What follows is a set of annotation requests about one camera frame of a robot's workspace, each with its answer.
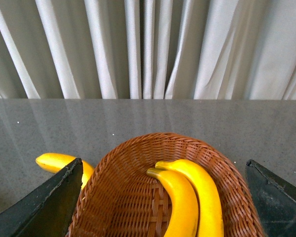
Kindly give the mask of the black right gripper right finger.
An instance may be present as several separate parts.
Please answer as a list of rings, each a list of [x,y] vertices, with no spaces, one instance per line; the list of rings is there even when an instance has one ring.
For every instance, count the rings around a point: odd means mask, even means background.
[[[253,159],[246,179],[267,237],[296,237],[296,187]]]

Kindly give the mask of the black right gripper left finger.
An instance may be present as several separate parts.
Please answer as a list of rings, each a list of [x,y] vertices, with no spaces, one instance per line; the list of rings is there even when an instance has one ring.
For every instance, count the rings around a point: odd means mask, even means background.
[[[80,194],[83,163],[75,158],[0,213],[0,237],[64,237]]]

